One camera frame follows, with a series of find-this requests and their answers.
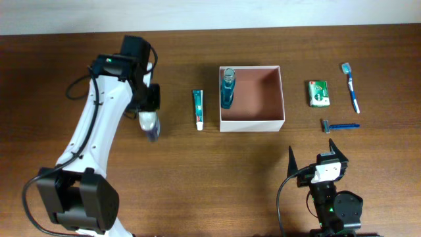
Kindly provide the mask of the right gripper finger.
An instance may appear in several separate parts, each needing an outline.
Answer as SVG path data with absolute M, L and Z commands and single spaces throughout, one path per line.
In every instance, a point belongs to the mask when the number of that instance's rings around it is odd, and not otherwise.
M 295 177 L 298 172 L 297 162 L 291 146 L 288 147 L 287 177 Z
M 334 141 L 330 138 L 329 139 L 329 147 L 330 151 L 334 152 L 336 157 L 339 159 L 341 163 L 348 163 L 349 160 L 344 156 L 344 154 L 339 150 L 339 148 L 335 145 Z

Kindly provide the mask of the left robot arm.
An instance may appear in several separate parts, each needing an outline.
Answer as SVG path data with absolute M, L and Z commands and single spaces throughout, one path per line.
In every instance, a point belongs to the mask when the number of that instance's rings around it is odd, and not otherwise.
M 138 36 L 125 36 L 119 53 L 102 54 L 88 68 L 87 101 L 75 132 L 53 168 L 42 168 L 22 190 L 22 204 L 29 220 L 27 191 L 37 186 L 53 224 L 67 229 L 67 236 L 131 236 L 118 220 L 120 198 L 108 183 L 107 163 L 120 119 L 133 112 L 150 142 L 158 140 L 161 124 L 157 111 L 160 86 L 152 83 L 157 53 Z

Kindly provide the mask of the clear spray bottle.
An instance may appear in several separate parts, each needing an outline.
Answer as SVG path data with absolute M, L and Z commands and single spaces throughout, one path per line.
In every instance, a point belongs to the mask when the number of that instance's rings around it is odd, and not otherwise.
M 138 113 L 141 129 L 150 142 L 156 142 L 161 134 L 161 123 L 156 112 L 142 111 Z

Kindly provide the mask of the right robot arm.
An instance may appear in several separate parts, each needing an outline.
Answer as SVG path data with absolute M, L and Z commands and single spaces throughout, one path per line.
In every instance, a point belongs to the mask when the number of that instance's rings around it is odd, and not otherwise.
M 301 169 L 289 148 L 287 176 L 296 178 L 299 188 L 309 188 L 320 226 L 310 236 L 355 236 L 361 227 L 363 199 L 350 191 L 337 191 L 335 183 L 344 177 L 349 160 L 333 140 L 329 147 L 329 152 L 318 154 L 315 163 Z

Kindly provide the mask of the teal mouthwash bottle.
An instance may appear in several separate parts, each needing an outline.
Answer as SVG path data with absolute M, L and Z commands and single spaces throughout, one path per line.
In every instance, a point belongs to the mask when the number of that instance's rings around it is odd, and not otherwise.
M 224 70 L 224 76 L 221 84 L 221 107 L 223 109 L 229 109 L 232 106 L 234 100 L 234 88 L 235 88 L 235 70 L 227 68 Z

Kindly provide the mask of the green soap box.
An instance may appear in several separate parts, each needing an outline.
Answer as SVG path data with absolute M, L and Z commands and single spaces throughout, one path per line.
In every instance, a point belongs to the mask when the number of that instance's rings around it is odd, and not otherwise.
M 309 104 L 311 107 L 330 106 L 327 81 L 310 81 L 308 89 Z

